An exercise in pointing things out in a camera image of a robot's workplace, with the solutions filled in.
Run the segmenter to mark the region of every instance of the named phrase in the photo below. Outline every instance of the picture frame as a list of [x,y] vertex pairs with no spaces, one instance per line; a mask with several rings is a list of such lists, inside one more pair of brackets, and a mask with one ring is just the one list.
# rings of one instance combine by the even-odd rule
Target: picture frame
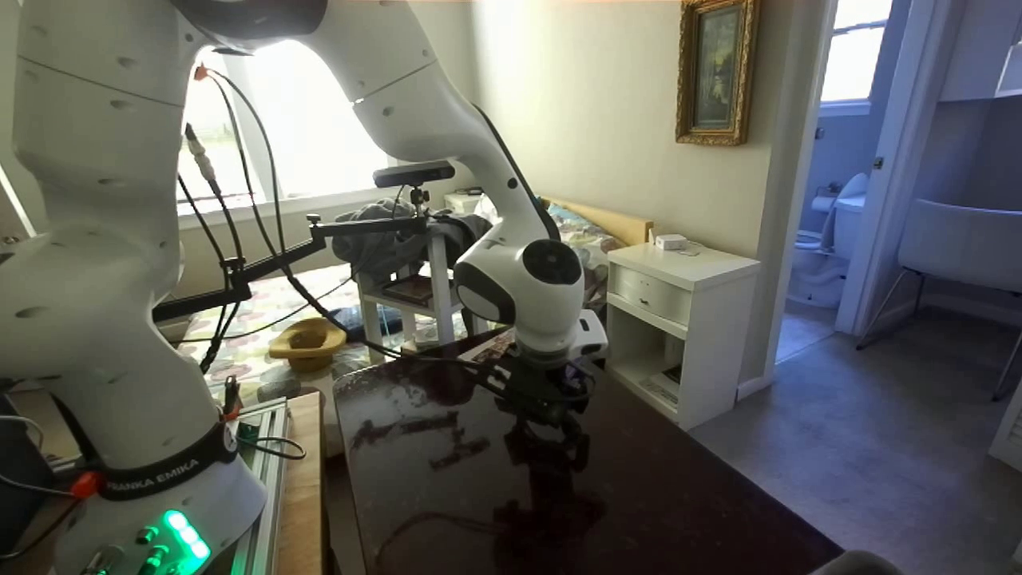
[[673,140],[738,148],[751,125],[759,0],[686,0],[681,7]]

